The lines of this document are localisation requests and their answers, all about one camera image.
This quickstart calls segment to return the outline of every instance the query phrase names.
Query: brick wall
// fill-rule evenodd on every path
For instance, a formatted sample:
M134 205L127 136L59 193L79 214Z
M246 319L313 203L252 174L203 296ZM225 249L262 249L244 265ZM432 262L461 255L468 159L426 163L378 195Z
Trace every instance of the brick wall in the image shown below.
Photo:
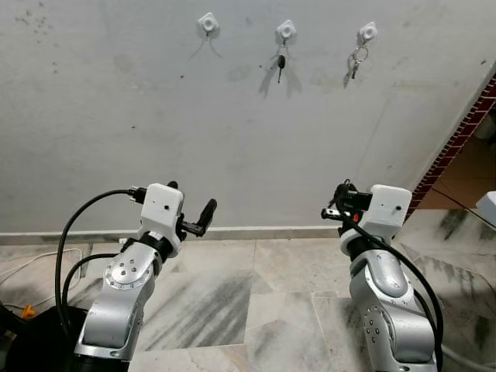
M412 202L408 208L407 218L419 206L425 194L429 192L439 176L443 174L446 167L450 165L454 157L460 152L463 145L465 145L465 142L489 113L495 101L496 75L493 76L486 88L480 93L479 99L465 115L455 133L449 138L427 173L418 183L417 188L413 191Z

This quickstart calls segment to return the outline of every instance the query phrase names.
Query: keyring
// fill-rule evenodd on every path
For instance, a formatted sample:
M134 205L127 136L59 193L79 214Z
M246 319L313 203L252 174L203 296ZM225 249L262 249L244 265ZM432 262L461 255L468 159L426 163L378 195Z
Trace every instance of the keyring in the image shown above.
M358 53L361 51L361 50L365 50L365 57L364 58L358 58ZM367 47L365 46L359 46L357 47L354 51L353 51L353 54L351 55L353 57L353 60L355 62L358 62L359 64L364 62L368 57L369 57L369 50Z

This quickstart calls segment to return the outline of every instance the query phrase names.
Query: white wall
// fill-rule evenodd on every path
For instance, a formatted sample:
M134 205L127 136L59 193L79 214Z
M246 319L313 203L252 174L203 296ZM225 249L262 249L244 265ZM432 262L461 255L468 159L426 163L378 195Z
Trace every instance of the white wall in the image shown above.
M496 60L495 0L41 2L0 0L0 232L60 231L101 191L172 179L190 219L215 197L216 226L322 224L343 178L413 189ZM191 57L206 12L222 58ZM265 96L286 19L292 73ZM115 197L75 229L136 228L139 210Z

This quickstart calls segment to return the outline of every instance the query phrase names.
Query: robotic arm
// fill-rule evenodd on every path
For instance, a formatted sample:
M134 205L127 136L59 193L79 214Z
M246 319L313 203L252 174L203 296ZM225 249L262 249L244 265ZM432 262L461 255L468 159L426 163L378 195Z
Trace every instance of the robotic arm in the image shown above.
M105 268L102 290L74 349L79 356L77 372L128 370L143 324L143 308L162 265L168 257L177 256L186 232L205 234L217 207L211 199L198 222L185 222L183 200L175 182L135 190L133 201L143 204L139 239L128 239Z
M343 221L344 213L367 233L389 244L403 225L412 194L379 184L370 191L360 193L345 181L335 195L339 195L341 211L329 206L322 210L322 218ZM434 330L417 304L413 285L398 258L346 221L339 234L341 250L351 259L350 293L363 319L374 370L437 371Z

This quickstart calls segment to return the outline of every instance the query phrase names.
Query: key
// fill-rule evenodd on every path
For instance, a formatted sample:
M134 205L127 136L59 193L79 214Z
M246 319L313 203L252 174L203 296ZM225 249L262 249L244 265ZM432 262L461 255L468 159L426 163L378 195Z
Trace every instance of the key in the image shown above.
M277 80L277 83L281 83L281 74L282 74L282 69L284 66L286 66L286 57L283 56L282 54L279 56L277 59L277 65L279 67L279 79Z
M358 67L360 66L360 61L359 60L355 60L355 64L353 65L353 70L351 72L351 78L354 80L355 79L355 75L357 74L357 71L358 71Z

